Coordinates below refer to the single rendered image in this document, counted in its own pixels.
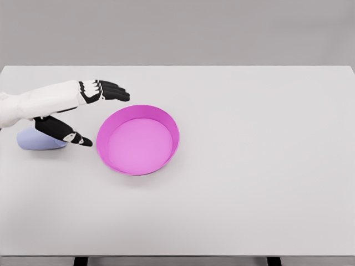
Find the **pink round plate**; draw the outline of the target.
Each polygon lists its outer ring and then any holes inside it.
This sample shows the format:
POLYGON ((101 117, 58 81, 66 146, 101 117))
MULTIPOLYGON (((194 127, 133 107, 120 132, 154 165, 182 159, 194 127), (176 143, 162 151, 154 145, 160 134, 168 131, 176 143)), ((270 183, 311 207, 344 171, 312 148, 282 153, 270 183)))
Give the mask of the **pink round plate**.
POLYGON ((132 105, 102 123, 97 152, 112 170, 141 176, 164 167, 175 155, 179 142, 179 127, 168 112, 151 105, 132 105))

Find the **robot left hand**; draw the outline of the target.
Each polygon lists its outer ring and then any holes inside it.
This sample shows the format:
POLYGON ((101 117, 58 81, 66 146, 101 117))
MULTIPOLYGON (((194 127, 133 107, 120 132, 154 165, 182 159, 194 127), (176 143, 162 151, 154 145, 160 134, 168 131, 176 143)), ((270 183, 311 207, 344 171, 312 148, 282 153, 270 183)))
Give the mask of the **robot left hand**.
POLYGON ((54 113, 71 111, 99 100, 127 102, 130 94, 116 83, 104 80, 66 81, 20 94, 17 114, 34 120, 35 129, 60 141, 91 147, 92 141, 75 131, 54 113))

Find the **pale blue cup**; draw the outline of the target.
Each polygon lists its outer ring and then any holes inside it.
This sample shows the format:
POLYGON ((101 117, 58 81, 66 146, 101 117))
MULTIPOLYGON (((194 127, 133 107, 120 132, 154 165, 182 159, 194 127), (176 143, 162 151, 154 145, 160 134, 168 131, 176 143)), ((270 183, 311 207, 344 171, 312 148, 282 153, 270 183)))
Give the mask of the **pale blue cup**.
POLYGON ((34 126, 20 131, 16 140, 18 146, 24 150, 54 150, 66 147, 68 144, 38 131, 34 126))

